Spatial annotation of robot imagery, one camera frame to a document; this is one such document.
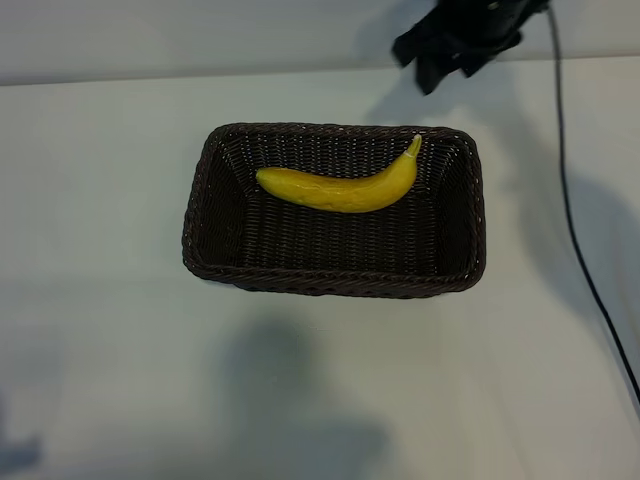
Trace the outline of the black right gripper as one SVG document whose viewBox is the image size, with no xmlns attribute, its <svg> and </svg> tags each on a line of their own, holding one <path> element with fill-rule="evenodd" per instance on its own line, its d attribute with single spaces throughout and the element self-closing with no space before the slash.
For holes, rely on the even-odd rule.
<svg viewBox="0 0 640 480">
<path fill-rule="evenodd" d="M 402 67 L 416 60 L 416 83 L 424 95 L 451 73 L 473 76 L 522 41 L 522 26 L 549 6 L 543 0 L 439 1 L 436 18 L 423 18 L 392 45 Z"/>
</svg>

